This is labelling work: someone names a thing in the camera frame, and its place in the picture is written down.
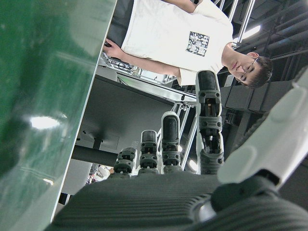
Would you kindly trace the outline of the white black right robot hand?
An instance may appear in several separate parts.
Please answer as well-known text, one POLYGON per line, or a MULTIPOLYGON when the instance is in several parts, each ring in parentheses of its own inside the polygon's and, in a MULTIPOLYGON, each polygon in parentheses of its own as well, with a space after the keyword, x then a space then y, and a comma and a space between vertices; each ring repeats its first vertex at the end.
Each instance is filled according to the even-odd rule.
POLYGON ((177 117, 162 118, 161 163, 142 152, 140 171, 118 169, 81 189, 48 226, 50 231, 305 231, 308 213, 279 189, 308 153, 308 69, 223 156, 217 76, 196 77, 196 173, 183 171, 177 117))

